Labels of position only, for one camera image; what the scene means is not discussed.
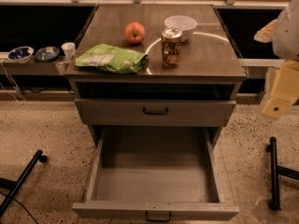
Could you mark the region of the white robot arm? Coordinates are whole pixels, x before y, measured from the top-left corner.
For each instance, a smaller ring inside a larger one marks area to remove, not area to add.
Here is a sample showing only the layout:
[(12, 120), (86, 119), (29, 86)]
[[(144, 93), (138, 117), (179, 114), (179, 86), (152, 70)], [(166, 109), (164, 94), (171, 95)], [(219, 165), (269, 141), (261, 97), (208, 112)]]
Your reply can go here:
[(273, 52), (284, 61), (273, 73), (274, 80), (267, 85), (269, 93), (262, 108), (264, 116), (279, 119), (299, 99), (299, 0), (291, 0), (254, 39), (271, 42)]

